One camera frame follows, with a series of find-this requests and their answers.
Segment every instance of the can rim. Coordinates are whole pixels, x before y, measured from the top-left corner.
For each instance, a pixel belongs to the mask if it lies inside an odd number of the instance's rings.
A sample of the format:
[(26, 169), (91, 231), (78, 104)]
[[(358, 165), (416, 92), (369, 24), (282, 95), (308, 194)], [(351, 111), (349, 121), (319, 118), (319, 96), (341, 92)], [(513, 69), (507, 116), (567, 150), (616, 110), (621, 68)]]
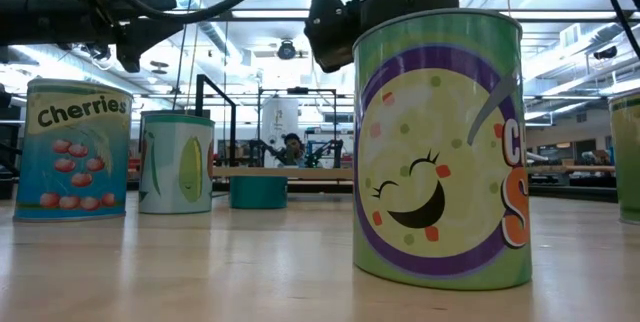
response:
[(522, 25), (520, 24), (520, 22), (518, 22), (516, 19), (512, 17), (505, 16), (502, 13), (499, 13), (496, 11), (484, 10), (480, 8), (441, 8), (441, 9), (430, 10), (430, 11), (414, 12), (404, 16), (392, 18), (388, 21), (384, 21), (379, 25), (376, 25), (368, 29), (360, 37), (358, 37), (358, 39), (353, 43), (353, 49), (355, 50), (355, 48), (358, 46), (358, 44), (360, 44), (360, 42), (362, 42), (363, 39), (365, 39), (366, 37), (368, 37), (370, 34), (372, 34), (378, 29), (388, 27), (390, 25), (393, 25), (408, 19), (412, 19), (412, 18), (424, 17), (424, 16), (436, 16), (441, 14), (481, 14), (489, 17), (501, 18), (513, 23), (518, 29), (518, 37), (522, 38)]
[(173, 118), (176, 118), (176, 119), (192, 118), (192, 119), (198, 120), (198, 121), (208, 121), (208, 122), (211, 123), (211, 126), (214, 126), (216, 124), (216, 122), (213, 121), (210, 118), (193, 116), (193, 115), (188, 115), (188, 114), (154, 113), (154, 114), (143, 116), (142, 118), (145, 120), (145, 123), (148, 123), (149, 122), (148, 119), (155, 119), (155, 118), (160, 118), (160, 117), (164, 117), (164, 118), (173, 117)]
[(632, 90), (627, 91), (627, 92), (623, 92), (623, 93), (621, 93), (621, 94), (619, 94), (617, 96), (609, 97), (609, 104), (615, 103), (615, 102), (617, 102), (618, 100), (620, 100), (622, 98), (631, 97), (631, 96), (636, 95), (636, 94), (640, 95), (640, 87), (632, 89)]
[(32, 86), (41, 86), (41, 85), (60, 86), (60, 85), (63, 85), (63, 84), (70, 85), (70, 86), (86, 86), (86, 87), (90, 87), (90, 88), (103, 88), (103, 89), (106, 89), (106, 90), (111, 90), (111, 91), (114, 91), (114, 92), (122, 93), (124, 95), (127, 95), (127, 96), (133, 98), (133, 93), (131, 93), (129, 91), (125, 91), (125, 90), (117, 88), (117, 87), (107, 86), (107, 85), (99, 84), (99, 83), (91, 83), (91, 82), (85, 82), (85, 81), (73, 81), (73, 80), (58, 79), (58, 78), (35, 78), (35, 79), (32, 79), (31, 81), (29, 81), (27, 83), (27, 92), (29, 92), (29, 87), (32, 87)]

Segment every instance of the can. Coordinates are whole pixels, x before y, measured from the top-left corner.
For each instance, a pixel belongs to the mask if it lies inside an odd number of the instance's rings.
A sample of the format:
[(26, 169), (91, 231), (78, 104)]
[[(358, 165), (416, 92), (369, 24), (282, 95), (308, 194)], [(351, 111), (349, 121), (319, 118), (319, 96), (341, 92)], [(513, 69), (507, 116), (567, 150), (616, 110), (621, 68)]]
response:
[(287, 177), (231, 177), (229, 204), (238, 209), (286, 208), (288, 183)]
[(213, 125), (208, 118), (189, 115), (144, 117), (141, 213), (211, 211)]
[(125, 214), (132, 100), (104, 85), (29, 82), (15, 219)]
[(640, 224), (640, 89), (609, 100), (620, 219)]
[(531, 278), (520, 25), (472, 9), (403, 16), (354, 45), (354, 262), (418, 286)]

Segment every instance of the person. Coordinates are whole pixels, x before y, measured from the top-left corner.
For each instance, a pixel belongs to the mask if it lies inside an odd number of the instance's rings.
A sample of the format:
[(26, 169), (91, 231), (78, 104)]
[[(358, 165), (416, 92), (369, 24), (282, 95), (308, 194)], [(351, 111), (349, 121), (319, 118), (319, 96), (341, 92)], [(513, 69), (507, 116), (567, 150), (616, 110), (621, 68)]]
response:
[(288, 166), (304, 167), (304, 146), (300, 137), (295, 133), (289, 133), (284, 137), (285, 153)]

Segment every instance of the teal bin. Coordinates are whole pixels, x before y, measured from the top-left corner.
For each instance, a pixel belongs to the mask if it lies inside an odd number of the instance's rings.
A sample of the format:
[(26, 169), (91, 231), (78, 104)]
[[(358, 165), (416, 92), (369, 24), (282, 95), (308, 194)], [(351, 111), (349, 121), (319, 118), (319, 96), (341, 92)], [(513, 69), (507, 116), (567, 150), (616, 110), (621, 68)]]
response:
[(286, 208), (288, 181), (287, 177), (231, 177), (231, 208)]

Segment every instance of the white tank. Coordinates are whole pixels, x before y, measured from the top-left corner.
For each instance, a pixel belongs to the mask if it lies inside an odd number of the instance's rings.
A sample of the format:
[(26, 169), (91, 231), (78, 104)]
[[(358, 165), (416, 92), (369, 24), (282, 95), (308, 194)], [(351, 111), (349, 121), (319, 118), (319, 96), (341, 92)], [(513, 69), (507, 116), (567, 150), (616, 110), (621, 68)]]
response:
[[(260, 138), (271, 147), (279, 150), (284, 147), (283, 137), (298, 132), (298, 100), (295, 98), (273, 97), (264, 103)], [(268, 152), (264, 166), (276, 167), (278, 161)]]

